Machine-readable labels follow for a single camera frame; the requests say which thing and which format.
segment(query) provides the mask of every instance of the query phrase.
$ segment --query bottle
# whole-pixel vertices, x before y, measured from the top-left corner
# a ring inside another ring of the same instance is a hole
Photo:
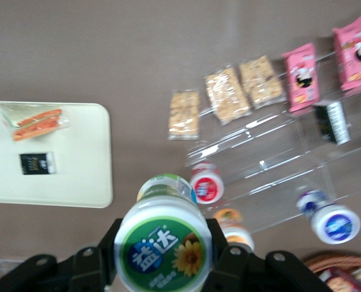
[[[148,180],[114,239],[117,274],[130,291],[197,291],[212,265],[212,237],[190,184]]]
[[[198,204],[211,204],[221,199],[223,181],[217,167],[210,162],[196,164],[192,168],[190,184],[195,190]]]
[[[251,250],[254,250],[254,241],[251,234],[246,228],[242,226],[242,216],[239,211],[235,209],[222,209],[214,214],[221,230],[229,243],[244,243],[248,245]]]
[[[310,219],[313,231],[325,243],[348,242],[359,233],[359,216],[346,206],[333,203],[321,190],[302,194],[296,206]]]

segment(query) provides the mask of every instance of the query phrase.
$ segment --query bolt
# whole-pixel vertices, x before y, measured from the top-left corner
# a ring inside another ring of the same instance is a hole
[[[284,262],[286,260],[286,257],[279,252],[273,254],[273,258],[279,262]]]
[[[89,257],[94,253],[94,250],[92,248],[87,248],[84,252],[83,252],[83,256],[84,257]]]
[[[37,260],[37,262],[35,263],[36,266],[42,266],[44,265],[45,263],[47,263],[47,258],[42,258],[40,260]]]
[[[238,256],[241,254],[241,249],[237,248],[237,247],[233,247],[230,249],[230,253],[235,255],[235,256]]]

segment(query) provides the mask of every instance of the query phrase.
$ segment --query black package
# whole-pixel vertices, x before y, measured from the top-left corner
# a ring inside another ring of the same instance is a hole
[[[24,175],[51,175],[55,173],[53,152],[20,154]]]
[[[322,139],[337,145],[351,140],[341,102],[322,100],[314,104]]]

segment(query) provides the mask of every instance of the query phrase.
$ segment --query white tray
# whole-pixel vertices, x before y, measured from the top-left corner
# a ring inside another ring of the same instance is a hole
[[[69,127],[18,142],[0,115],[0,203],[107,207],[113,200],[108,112],[95,103],[57,104]],[[56,174],[22,174],[19,154],[49,151]]]

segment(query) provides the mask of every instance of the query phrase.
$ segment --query pink package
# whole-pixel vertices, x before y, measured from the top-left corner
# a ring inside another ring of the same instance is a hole
[[[305,44],[284,53],[283,57],[286,59],[290,112],[301,110],[319,101],[314,45]]]
[[[358,87],[361,85],[361,17],[333,32],[341,88]]]

